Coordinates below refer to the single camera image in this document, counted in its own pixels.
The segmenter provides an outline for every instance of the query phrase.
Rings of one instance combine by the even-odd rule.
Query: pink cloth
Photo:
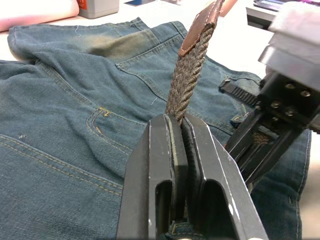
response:
[[[17,25],[50,22],[78,15],[77,0],[9,0],[0,3],[0,32]]]

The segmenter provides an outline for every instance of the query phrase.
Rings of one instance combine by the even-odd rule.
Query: faded stain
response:
[[[140,31],[123,37],[83,35],[81,39],[89,47],[86,50],[89,54],[109,58],[115,62],[122,62],[154,47],[156,43],[153,44],[154,46],[150,46],[150,34],[153,33]]]

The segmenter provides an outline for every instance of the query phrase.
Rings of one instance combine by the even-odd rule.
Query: jeans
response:
[[[24,61],[0,61],[0,239],[115,237],[126,161],[164,112],[186,33],[179,22],[148,28],[139,18],[10,29],[10,49]],[[259,92],[256,75],[207,57],[187,109],[222,144],[251,110],[218,91],[225,79]],[[302,238],[309,152],[306,131],[252,192],[272,240]],[[181,224],[166,237],[202,238]]]

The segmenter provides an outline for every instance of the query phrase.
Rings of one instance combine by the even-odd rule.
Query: orange label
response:
[[[79,8],[87,10],[87,0],[76,0],[78,2]]]

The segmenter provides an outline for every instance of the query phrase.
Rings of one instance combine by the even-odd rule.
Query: orange stitching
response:
[[[136,121],[133,121],[133,120],[130,120],[130,119],[127,119],[125,118],[124,116],[121,116],[121,115],[118,115],[116,114],[115,112],[113,111],[110,111],[104,107],[99,107],[99,109],[102,109],[103,111],[105,111],[106,113],[103,115],[104,117],[108,117],[110,114],[112,114],[114,117],[117,117],[123,121],[127,121],[128,123],[131,123],[131,124],[136,124],[136,125],[139,125],[139,126],[144,126],[145,124],[143,123],[140,123],[140,122],[136,122]]]
[[[118,149],[119,151],[121,151],[121,152],[123,152],[124,154],[126,154],[126,155],[129,156],[128,153],[126,153],[125,151],[123,151],[123,150],[121,150],[120,148],[116,147],[115,145],[112,145],[112,144],[111,144],[110,142],[108,142],[105,138],[99,136],[96,132],[94,132],[94,131],[90,128],[90,126],[89,126],[89,124],[88,124],[88,120],[89,120],[90,118],[92,118],[93,114],[94,114],[96,111],[94,111],[93,113],[91,113],[91,115],[87,118],[87,120],[86,120],[86,127],[87,127],[93,134],[95,134],[96,136],[98,136],[99,138],[101,138],[103,141],[105,141],[107,144],[111,145],[112,147]]]
[[[75,171],[77,171],[77,172],[79,172],[79,173],[81,173],[81,174],[83,174],[83,175],[86,175],[86,176],[88,176],[88,177],[90,177],[90,178],[93,178],[93,179],[96,179],[96,180],[98,180],[98,181],[100,181],[100,182],[106,183],[106,184],[108,184],[108,185],[110,185],[110,186],[112,186],[112,187],[115,187],[115,188],[118,188],[118,189],[121,189],[121,190],[123,189],[123,188],[120,187],[120,186],[117,186],[117,185],[115,185],[115,184],[112,184],[112,183],[110,183],[110,182],[108,182],[108,181],[105,181],[105,180],[103,180],[103,179],[101,179],[101,178],[92,176],[92,175],[90,175],[90,174],[88,174],[88,173],[85,173],[85,172],[83,172],[83,171],[80,171],[80,170],[78,170],[78,169],[76,169],[76,168],[74,168],[74,167],[72,167],[72,166],[69,166],[69,165],[67,165],[67,164],[65,164],[65,163],[63,163],[63,162],[61,162],[61,161],[59,161],[59,160],[55,160],[55,159],[53,159],[52,157],[49,157],[49,156],[46,156],[46,155],[44,155],[44,154],[42,154],[42,153],[40,153],[40,152],[37,152],[37,151],[33,150],[32,148],[29,148],[29,147],[27,147],[27,146],[25,146],[25,145],[22,145],[21,143],[15,141],[15,140],[12,140],[12,139],[9,139],[9,138],[3,137],[3,136],[0,136],[0,138],[2,138],[2,139],[4,139],[4,140],[11,141],[11,142],[13,142],[13,143],[15,143],[15,144],[17,144],[17,145],[20,145],[21,147],[23,147],[23,148],[25,148],[25,149],[30,150],[31,152],[34,152],[34,153],[36,153],[36,154],[38,154],[38,155],[41,155],[41,156],[43,156],[43,157],[45,157],[45,158],[47,158],[47,159],[50,159],[50,160],[54,161],[55,163],[61,164],[61,165],[65,166],[65,167],[67,167],[67,168],[70,168],[70,169],[72,169],[72,170],[75,170]]]
[[[61,169],[58,169],[58,168],[56,168],[56,167],[54,167],[54,166],[52,166],[52,165],[50,165],[50,164],[47,164],[47,163],[44,162],[44,161],[41,161],[40,159],[38,159],[38,158],[36,158],[36,157],[33,157],[33,156],[28,155],[28,154],[26,154],[26,153],[24,153],[24,152],[22,152],[22,151],[19,151],[18,149],[14,148],[14,147],[12,147],[12,146],[4,143],[4,142],[0,142],[0,144],[5,145],[7,148],[10,148],[10,149],[12,149],[12,150],[14,150],[14,151],[16,151],[16,152],[18,152],[18,153],[20,153],[20,154],[22,154],[22,155],[25,155],[25,156],[27,156],[27,157],[29,157],[29,158],[35,159],[35,160],[37,160],[38,162],[40,162],[40,163],[42,163],[42,164],[44,164],[44,165],[46,165],[46,166],[48,166],[48,167],[56,170],[56,171],[59,171],[59,172],[61,172],[61,173],[64,173],[64,174],[68,175],[68,176],[71,177],[71,178],[76,178],[76,179],[82,180],[82,181],[84,181],[84,182],[91,183],[91,184],[96,185],[96,186],[98,186],[100,189],[103,189],[103,190],[105,190],[105,191],[107,191],[107,192],[109,192],[109,193],[112,193],[112,194],[115,194],[115,195],[119,195],[119,196],[121,195],[121,193],[117,193],[117,192],[111,191],[111,190],[105,188],[105,187],[102,186],[102,185],[99,185],[99,184],[94,183],[94,182],[89,181],[89,180],[85,180],[85,179],[83,179],[83,178],[81,178],[81,177],[75,176],[75,175],[70,174],[70,173],[68,173],[68,172],[66,172],[66,171],[63,171],[63,170],[61,170]]]
[[[96,111],[98,111],[98,110],[100,110],[100,111],[94,116],[94,118],[93,118],[93,120],[92,120],[92,122],[91,122],[91,124],[92,124],[93,127],[96,127],[96,126],[95,126],[95,120],[96,120],[96,118],[99,116],[99,114],[101,114],[101,112],[103,111],[103,109],[102,109],[101,107],[99,107]],[[121,147],[124,147],[125,149],[128,149],[128,150],[130,150],[130,151],[133,151],[131,148],[129,148],[129,147],[125,146],[125,145],[122,145],[122,144],[120,144],[120,143],[118,143],[118,142],[116,142],[116,141],[114,141],[114,140],[112,140],[112,139],[110,139],[110,138],[109,138],[109,140],[110,140],[111,142],[114,142],[115,144],[120,145]]]

